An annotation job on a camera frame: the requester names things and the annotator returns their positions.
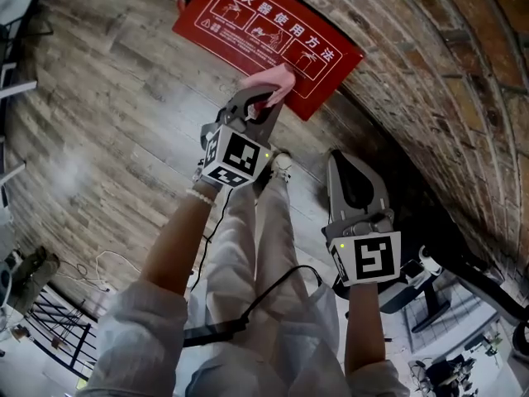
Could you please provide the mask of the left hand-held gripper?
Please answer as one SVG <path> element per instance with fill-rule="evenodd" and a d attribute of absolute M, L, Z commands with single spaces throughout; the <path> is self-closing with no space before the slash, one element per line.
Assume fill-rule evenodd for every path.
<path fill-rule="evenodd" d="M 271 156 L 269 138 L 284 106 L 281 100 L 247 118 L 249 107 L 266 103 L 272 85 L 256 85 L 238 91 L 219 111 L 215 122 L 203 125 L 203 175 L 229 188 L 254 182 Z"/>

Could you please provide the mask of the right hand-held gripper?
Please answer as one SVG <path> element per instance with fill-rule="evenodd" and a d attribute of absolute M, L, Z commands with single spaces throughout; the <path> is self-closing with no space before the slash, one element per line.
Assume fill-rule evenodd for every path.
<path fill-rule="evenodd" d="M 401 233 L 382 177 L 361 159 L 333 150 L 327 163 L 332 223 L 322 229 L 344 286 L 382 283 L 400 276 Z"/>

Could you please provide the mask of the person's left hand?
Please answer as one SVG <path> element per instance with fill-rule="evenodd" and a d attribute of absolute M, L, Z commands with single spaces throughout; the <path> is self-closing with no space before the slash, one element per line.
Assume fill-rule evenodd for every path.
<path fill-rule="evenodd" d="M 203 175 L 202 166 L 199 166 L 195 170 L 195 172 L 193 174 L 193 182 L 194 183 L 203 182 L 205 184 L 208 184 L 208 185 L 212 186 L 218 193 L 220 193 L 222 191 L 222 188 L 224 186 L 223 183 L 218 182 L 215 179 L 211 179 L 211 178 L 209 178 L 206 175 Z"/>

